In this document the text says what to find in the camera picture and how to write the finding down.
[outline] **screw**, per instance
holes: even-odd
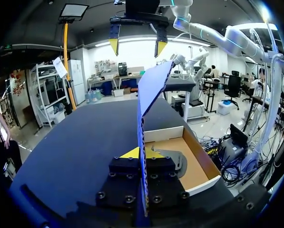
[[[189,193],[188,192],[186,192],[186,191],[184,191],[184,192],[182,192],[181,194],[180,194],[180,196],[181,196],[181,198],[182,199],[188,199],[188,197],[189,197]]]
[[[238,196],[237,201],[240,203],[244,200],[243,196]]]
[[[152,198],[152,201],[153,201],[154,203],[160,203],[160,202],[162,202],[162,197],[160,197],[160,196],[154,196],[154,197]]]
[[[134,200],[133,196],[125,196],[125,203],[133,203]]]
[[[170,177],[175,177],[176,174],[175,174],[175,173],[170,173],[169,176],[170,176]]]
[[[128,179],[132,179],[133,178],[133,174],[127,174],[126,175]]]
[[[151,175],[150,175],[150,178],[151,178],[151,179],[156,179],[157,177],[158,177],[158,175],[156,175],[156,174],[151,174]]]
[[[246,209],[247,209],[247,210],[251,210],[251,209],[253,209],[253,208],[254,208],[254,204],[251,203],[251,202],[246,205]]]
[[[102,200],[103,198],[105,198],[105,196],[106,196],[105,192],[103,192],[103,191],[98,192],[98,198],[99,198],[100,200]]]
[[[116,176],[116,173],[115,172],[110,172],[109,173],[109,177],[115,177]]]

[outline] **yellow pole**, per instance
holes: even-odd
[[[69,75],[69,68],[68,68],[68,52],[67,52],[67,41],[68,41],[68,23],[65,23],[65,30],[64,30],[64,59],[65,59],[65,68],[67,70],[67,80],[68,82],[71,84],[70,82],[70,75]],[[75,111],[76,110],[76,106],[75,106],[75,101],[74,101],[74,97],[73,97],[73,93],[72,93],[72,88],[69,87],[68,88],[69,91],[69,95],[70,95],[70,100],[72,103],[72,108]]]

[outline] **white refrigerator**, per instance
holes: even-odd
[[[85,86],[84,86],[84,78],[81,69],[81,61],[80,60],[69,60],[69,73],[72,81],[72,90],[73,96],[76,103],[76,106],[82,103],[85,100]]]

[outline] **monitor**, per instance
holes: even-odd
[[[230,126],[231,129],[231,137],[233,140],[241,147],[246,147],[247,145],[247,135],[236,128],[233,124]]]
[[[234,76],[239,76],[239,71],[236,71],[236,70],[232,70],[232,75],[234,75]]]
[[[194,71],[195,71],[195,72],[198,72],[200,69],[201,69],[201,67],[198,67],[198,66],[195,67],[195,66],[194,66]]]

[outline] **cardboard box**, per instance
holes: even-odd
[[[145,146],[180,151],[187,159],[187,170],[180,181],[189,195],[213,187],[221,174],[194,136],[184,127],[144,132]]]
[[[124,94],[130,94],[131,92],[130,92],[130,89],[131,88],[126,88],[126,89],[124,89]]]

